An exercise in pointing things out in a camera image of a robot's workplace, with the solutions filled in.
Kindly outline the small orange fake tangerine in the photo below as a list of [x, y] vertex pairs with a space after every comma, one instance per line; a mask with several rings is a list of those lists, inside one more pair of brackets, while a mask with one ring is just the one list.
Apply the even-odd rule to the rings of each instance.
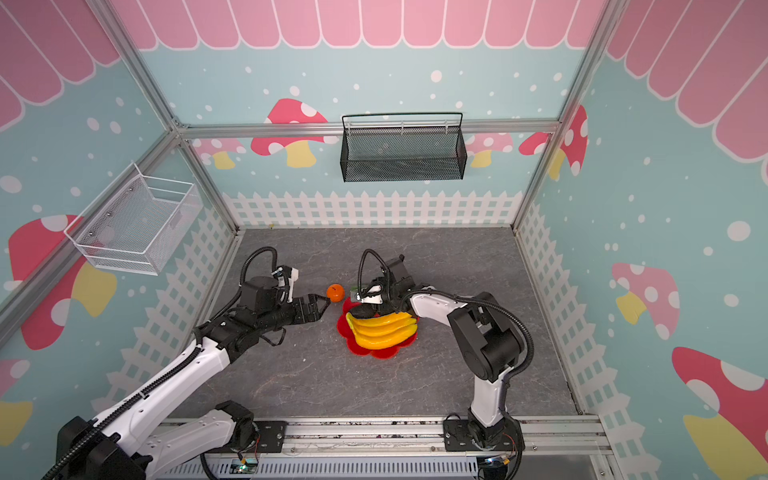
[[327, 288], [326, 296], [332, 303], [343, 302], [346, 298], [345, 289], [341, 284], [332, 284]]

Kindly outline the yellow fake banana bunch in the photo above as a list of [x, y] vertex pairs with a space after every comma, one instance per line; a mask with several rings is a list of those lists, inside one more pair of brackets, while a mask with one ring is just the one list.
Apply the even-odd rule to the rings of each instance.
[[368, 350], [384, 350], [401, 344], [418, 331], [418, 320], [406, 312], [360, 319], [346, 314], [355, 343]]

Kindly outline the dark fake avocado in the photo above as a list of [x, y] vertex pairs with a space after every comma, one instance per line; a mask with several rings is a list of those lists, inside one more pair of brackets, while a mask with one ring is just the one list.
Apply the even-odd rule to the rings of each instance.
[[361, 304], [352, 307], [349, 310], [349, 314], [351, 314], [356, 319], [370, 319], [376, 318], [378, 316], [378, 311], [372, 305]]

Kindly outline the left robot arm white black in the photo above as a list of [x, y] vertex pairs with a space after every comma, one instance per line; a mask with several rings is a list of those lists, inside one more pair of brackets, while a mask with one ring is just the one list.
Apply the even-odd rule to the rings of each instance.
[[270, 255], [267, 276], [239, 274], [236, 294], [209, 320], [194, 328], [191, 343], [165, 368], [116, 405], [90, 420], [74, 417], [58, 432], [56, 461], [47, 479], [155, 479], [207, 452], [226, 448], [248, 454], [263, 440], [253, 413], [225, 401], [202, 417], [163, 434], [157, 427], [192, 393], [224, 371], [251, 347], [284, 334], [287, 327], [319, 321], [331, 301], [297, 297], [296, 269], [277, 263], [267, 246], [248, 256]]

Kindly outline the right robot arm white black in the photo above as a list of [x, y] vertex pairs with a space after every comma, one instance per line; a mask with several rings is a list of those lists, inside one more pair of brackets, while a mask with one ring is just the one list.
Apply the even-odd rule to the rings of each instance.
[[523, 449], [519, 427], [506, 408], [509, 381], [532, 363], [530, 331], [488, 292], [462, 296], [416, 283], [402, 255], [385, 261], [372, 249], [361, 255], [356, 303], [346, 314], [355, 343], [384, 350], [414, 337], [422, 319], [450, 328], [461, 356], [474, 375], [467, 430], [474, 445], [490, 450], [503, 441]]

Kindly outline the red flower-shaped fruit bowl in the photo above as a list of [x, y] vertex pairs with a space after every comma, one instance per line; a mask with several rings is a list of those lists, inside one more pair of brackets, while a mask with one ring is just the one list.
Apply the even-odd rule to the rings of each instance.
[[374, 358], [378, 358], [378, 359], [389, 359], [394, 357], [401, 348], [410, 346], [417, 339], [418, 333], [416, 333], [410, 339], [402, 342], [401, 344], [384, 349], [384, 350], [368, 350], [368, 349], [359, 347], [355, 343], [352, 332], [348, 327], [345, 319], [346, 314], [349, 312], [349, 310], [352, 307], [355, 307], [357, 305], [361, 305], [361, 304], [352, 302], [350, 298], [347, 298], [342, 305], [342, 315], [339, 317], [336, 323], [337, 331], [339, 335], [345, 340], [347, 349], [351, 353], [358, 356], [372, 355]]

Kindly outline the green circuit board left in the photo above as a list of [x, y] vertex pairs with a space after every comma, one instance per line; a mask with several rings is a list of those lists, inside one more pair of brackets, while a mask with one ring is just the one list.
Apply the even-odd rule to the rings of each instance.
[[257, 467], [258, 467], [258, 462], [255, 460], [252, 460], [252, 459], [238, 460], [237, 462], [232, 463], [230, 473], [239, 474], [239, 475], [253, 474]]

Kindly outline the circuit board right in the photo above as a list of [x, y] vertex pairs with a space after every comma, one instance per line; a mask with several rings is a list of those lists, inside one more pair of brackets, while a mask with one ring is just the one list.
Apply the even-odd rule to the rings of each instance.
[[483, 469], [498, 469], [507, 467], [513, 459], [514, 456], [510, 454], [493, 455], [478, 461], [478, 466]]

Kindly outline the black mesh wall basket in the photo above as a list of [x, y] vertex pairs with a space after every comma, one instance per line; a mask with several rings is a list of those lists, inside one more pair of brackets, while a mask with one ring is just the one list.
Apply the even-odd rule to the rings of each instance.
[[461, 112], [348, 114], [341, 123], [346, 182], [464, 178], [468, 153]]

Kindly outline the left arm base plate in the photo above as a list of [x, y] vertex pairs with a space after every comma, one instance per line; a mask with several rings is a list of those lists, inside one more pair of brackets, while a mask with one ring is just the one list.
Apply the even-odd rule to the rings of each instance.
[[232, 437], [208, 453], [267, 454], [281, 453], [288, 423], [285, 421], [257, 420], [238, 423]]

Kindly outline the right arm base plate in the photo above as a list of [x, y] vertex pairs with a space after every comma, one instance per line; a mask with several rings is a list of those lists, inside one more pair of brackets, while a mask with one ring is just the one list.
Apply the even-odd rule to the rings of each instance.
[[490, 427], [475, 419], [447, 418], [442, 427], [448, 452], [518, 453], [526, 449], [521, 424], [511, 417], [503, 417]]

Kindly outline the aluminium front rail frame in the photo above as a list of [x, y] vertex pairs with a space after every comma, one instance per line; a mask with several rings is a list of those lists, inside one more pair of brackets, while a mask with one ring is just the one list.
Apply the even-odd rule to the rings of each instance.
[[[444, 448], [442, 423], [446, 417], [298, 417], [288, 423], [281, 453], [245, 454], [262, 459], [266, 455], [301, 456], [425, 456], [471, 455], [489, 457], [510, 454], [507, 466], [518, 470], [524, 456], [585, 455], [591, 458], [597, 475], [620, 478], [618, 463], [603, 426], [594, 416], [524, 417], [521, 424], [526, 449], [523, 452], [448, 452]], [[218, 407], [206, 415], [174, 429], [160, 432], [166, 420], [148, 407], [118, 414], [112, 422], [101, 418], [98, 428], [129, 457], [148, 456], [148, 478], [167, 471], [223, 446], [238, 423], [257, 421], [251, 412], [228, 413]]]

